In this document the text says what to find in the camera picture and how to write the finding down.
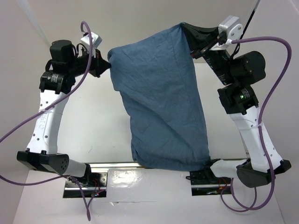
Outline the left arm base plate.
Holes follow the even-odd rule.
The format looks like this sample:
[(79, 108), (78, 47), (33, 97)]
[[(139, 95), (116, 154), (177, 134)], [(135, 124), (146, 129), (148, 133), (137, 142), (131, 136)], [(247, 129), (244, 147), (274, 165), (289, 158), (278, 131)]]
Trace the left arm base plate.
[[(93, 172), (88, 183), (80, 183), (84, 196), (88, 198), (103, 198), (107, 195), (108, 171)], [(63, 198), (82, 198), (79, 186), (73, 180), (66, 180)]]

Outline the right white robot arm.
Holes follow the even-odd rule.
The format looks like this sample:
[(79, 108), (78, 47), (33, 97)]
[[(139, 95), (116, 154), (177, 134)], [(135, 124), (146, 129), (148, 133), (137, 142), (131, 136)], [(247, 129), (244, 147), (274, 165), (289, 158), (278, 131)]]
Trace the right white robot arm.
[(219, 99), (226, 113), (237, 126), (248, 157), (245, 160), (213, 160), (204, 171), (209, 183), (219, 178), (237, 178), (246, 187), (254, 188), (272, 181), (274, 174), (291, 168), (272, 144), (259, 114), (262, 109), (252, 84), (266, 77), (265, 58), (258, 51), (251, 51), (232, 59), (226, 49), (213, 50), (215, 45), (224, 46), (229, 40), (227, 33), (219, 28), (200, 28), (188, 23), (180, 25), (188, 42), (191, 57), (204, 58), (224, 88), (218, 89)]

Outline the blue pillowcase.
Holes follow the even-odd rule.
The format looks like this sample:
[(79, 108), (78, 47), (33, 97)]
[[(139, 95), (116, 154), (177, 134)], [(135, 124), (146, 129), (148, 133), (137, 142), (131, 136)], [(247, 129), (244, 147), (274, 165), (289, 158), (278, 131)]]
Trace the blue pillowcase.
[(130, 117), (134, 161), (196, 171), (210, 162), (194, 62), (180, 25), (109, 51), (113, 88)]

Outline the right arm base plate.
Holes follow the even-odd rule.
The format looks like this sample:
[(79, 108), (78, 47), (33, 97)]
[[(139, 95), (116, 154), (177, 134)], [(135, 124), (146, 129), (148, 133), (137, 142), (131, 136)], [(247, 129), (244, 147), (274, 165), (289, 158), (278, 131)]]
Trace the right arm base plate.
[(185, 178), (190, 181), (192, 196), (220, 195), (231, 184), (230, 178), (216, 177), (209, 169), (189, 172)]

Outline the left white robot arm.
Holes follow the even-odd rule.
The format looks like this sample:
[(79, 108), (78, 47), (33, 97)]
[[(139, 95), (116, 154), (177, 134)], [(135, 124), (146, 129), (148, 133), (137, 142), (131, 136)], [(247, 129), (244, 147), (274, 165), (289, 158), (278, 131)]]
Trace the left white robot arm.
[(75, 78), (88, 72), (94, 77), (111, 67), (97, 49), (84, 38), (74, 46), (69, 40), (58, 40), (50, 46), (51, 59), (40, 78), (40, 107), (35, 128), (25, 151), (17, 153), (17, 160), (26, 167), (58, 175), (74, 176), (77, 183), (87, 186), (97, 175), (90, 165), (74, 161), (67, 154), (57, 152), (57, 138), (68, 94)]

